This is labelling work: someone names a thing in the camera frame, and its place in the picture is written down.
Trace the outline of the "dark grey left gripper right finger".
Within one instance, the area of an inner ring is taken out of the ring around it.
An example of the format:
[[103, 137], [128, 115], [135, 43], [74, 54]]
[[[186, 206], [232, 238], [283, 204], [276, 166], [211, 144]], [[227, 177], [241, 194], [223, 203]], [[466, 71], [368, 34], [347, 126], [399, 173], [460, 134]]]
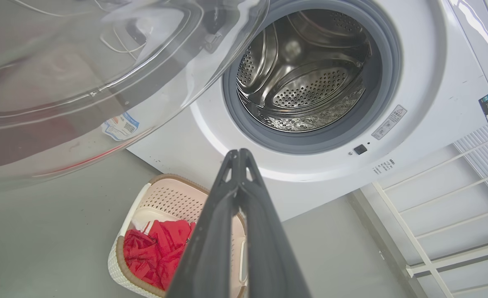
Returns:
[[239, 151], [239, 207], [246, 217], [250, 298], [310, 298], [251, 151]]

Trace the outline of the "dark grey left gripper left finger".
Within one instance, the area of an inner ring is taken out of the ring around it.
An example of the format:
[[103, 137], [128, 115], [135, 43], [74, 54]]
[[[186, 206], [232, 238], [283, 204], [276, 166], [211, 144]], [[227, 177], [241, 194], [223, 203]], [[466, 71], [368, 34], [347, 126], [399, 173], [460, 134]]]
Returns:
[[229, 151], [210, 189], [179, 266], [168, 298], [228, 298], [230, 296], [232, 195], [236, 189], [234, 162], [238, 151]]

